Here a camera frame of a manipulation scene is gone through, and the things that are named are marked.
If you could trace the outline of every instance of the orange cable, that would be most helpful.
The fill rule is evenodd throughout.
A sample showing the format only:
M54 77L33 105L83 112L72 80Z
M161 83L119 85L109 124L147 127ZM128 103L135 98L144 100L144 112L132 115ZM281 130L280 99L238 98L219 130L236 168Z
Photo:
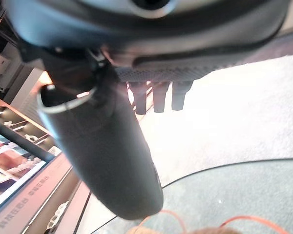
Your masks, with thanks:
M270 227L271 229L275 230L279 234L290 234L289 232L287 232L283 228L279 227L278 225L276 225L276 224L274 224L274 223L272 223L272 222L270 222L268 220L265 220L263 218L259 218L259 217L255 217L255 216L237 216L237 217L233 217L231 219L228 219L222 225L220 225L220 228L226 226L228 223L231 223L231 222L236 221L236 220L239 220L239 219L252 220L252 221L255 221L255 222L264 224L267 227Z
M180 226L182 228L182 234L187 234L187 229L186 229L186 226L185 226L184 222L182 221L182 219L175 212L170 211L170 210L161 210L160 213L166 213L166 214L170 214L170 215L174 216L174 218L177 219L177 221L179 222L179 224L180 224ZM135 230L134 234L150 218L151 218L151 216L148 216L144 220L142 220L142 222L137 226L137 229Z

